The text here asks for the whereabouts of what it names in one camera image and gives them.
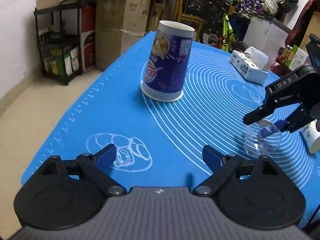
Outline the clear plastic cup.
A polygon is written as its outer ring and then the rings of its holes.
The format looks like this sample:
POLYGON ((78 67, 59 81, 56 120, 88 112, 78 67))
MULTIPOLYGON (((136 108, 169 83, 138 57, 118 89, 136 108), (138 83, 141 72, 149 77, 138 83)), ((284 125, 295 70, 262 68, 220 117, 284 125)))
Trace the clear plastic cup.
POLYGON ((282 133, 274 123, 262 119, 247 126, 244 150, 253 158, 272 155, 278 150, 281 137, 282 133))

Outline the white paper cup left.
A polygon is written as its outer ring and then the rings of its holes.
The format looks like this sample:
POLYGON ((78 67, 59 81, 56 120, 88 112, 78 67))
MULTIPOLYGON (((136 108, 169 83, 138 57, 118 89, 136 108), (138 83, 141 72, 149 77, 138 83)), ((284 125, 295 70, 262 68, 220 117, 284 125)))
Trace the white paper cup left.
POLYGON ((311 154, 314 154, 320 149, 320 133, 316 128, 316 120, 310 122, 300 129, 303 139, 311 154))

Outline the purple paper cup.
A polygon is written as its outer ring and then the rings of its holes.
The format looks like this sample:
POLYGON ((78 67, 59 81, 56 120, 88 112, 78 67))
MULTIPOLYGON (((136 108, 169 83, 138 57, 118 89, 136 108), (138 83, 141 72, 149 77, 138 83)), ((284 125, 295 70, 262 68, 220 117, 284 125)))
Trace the purple paper cup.
POLYGON ((140 88, 147 97, 174 102, 183 96, 183 85, 195 29, 186 24, 161 20, 140 88))

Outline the green white carton box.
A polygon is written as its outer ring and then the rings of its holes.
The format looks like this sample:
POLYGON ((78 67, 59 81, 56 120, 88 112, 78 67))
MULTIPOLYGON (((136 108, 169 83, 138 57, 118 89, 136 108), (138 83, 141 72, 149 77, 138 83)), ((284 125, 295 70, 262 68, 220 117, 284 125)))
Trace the green white carton box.
POLYGON ((307 58, 308 54, 298 46, 294 45, 285 61, 285 66, 287 66, 289 70, 294 71, 304 65, 307 58))

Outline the white tissue box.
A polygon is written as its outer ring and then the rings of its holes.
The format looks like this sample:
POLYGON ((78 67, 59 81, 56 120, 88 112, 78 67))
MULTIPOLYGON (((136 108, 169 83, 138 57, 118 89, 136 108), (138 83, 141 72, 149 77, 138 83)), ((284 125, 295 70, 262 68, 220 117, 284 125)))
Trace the white tissue box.
POLYGON ((229 61, 247 81, 263 85, 268 77, 264 68, 268 63, 268 56, 255 47, 249 47, 244 52, 234 50, 229 61))

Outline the tall cardboard box right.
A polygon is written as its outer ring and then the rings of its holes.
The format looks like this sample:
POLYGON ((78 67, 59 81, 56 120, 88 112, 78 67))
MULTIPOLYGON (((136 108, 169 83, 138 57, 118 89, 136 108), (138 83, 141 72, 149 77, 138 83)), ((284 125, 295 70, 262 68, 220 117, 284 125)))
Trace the tall cardboard box right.
POLYGON ((315 34, 318 37, 320 35, 320 13, 317 11, 313 12, 313 15, 312 15, 311 20, 309 22, 306 33, 305 33, 303 40, 300 44, 300 49, 302 49, 305 52, 307 52, 306 45, 310 42, 310 38, 309 38, 310 34, 315 34))

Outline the blue silicone mat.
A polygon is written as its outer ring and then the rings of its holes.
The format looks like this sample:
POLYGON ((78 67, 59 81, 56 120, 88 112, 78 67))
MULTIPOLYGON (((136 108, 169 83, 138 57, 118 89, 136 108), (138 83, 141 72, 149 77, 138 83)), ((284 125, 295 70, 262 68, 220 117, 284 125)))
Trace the blue silicone mat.
POLYGON ((202 159, 205 145, 253 157, 244 149, 242 119, 262 104, 265 87, 246 81, 229 54, 193 42, 182 98, 152 100, 140 81, 154 38, 144 36, 79 96, 36 153, 23 183, 49 156, 75 159, 108 144, 117 147, 117 158, 107 173, 127 189, 195 187, 212 174, 202 159))

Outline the black bicycle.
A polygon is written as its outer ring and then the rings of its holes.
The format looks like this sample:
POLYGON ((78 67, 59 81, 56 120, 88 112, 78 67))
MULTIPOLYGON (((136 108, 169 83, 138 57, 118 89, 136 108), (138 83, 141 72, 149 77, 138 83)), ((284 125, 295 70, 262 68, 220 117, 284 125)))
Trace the black bicycle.
POLYGON ((234 50, 244 52, 248 48, 245 42, 239 40, 229 19, 232 15, 240 20, 244 19, 235 12, 238 4, 239 0, 209 0, 202 9, 204 23, 199 34, 200 43, 228 53, 234 50))

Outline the pile of colourful clothes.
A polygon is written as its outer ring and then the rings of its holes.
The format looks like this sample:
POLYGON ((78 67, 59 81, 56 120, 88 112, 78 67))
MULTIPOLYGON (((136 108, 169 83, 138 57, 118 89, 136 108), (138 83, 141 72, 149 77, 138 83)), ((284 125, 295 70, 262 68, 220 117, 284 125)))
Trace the pile of colourful clothes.
POLYGON ((238 12, 245 15, 271 16, 278 12, 276 0, 240 0, 238 12))

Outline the wooden chair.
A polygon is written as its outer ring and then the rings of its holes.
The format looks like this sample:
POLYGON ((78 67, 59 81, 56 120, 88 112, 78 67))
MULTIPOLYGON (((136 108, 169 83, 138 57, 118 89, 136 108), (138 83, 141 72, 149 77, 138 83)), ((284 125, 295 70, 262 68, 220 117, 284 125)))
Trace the wooden chair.
POLYGON ((174 20, 177 22, 188 21, 197 24, 196 41, 200 41, 200 31, 202 30, 204 20, 200 17, 182 13, 183 0, 175 0, 174 20))

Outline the black metal shelf rack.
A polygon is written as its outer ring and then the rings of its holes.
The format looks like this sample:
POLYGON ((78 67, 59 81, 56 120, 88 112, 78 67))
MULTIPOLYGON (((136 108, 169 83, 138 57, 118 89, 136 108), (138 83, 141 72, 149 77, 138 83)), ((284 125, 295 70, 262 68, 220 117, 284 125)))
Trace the black metal shelf rack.
POLYGON ((37 47, 44 77, 67 86, 82 75, 81 63, 81 0, 64 0, 59 5, 35 9, 37 47), (66 28, 67 13, 76 12, 76 31, 66 28))

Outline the lower cardboard box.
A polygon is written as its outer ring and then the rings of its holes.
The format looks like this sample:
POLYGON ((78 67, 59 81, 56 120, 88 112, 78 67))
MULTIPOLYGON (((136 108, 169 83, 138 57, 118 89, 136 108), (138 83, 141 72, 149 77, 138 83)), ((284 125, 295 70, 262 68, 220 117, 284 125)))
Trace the lower cardboard box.
POLYGON ((105 70, 146 31, 151 0, 97 0, 96 67, 105 70))

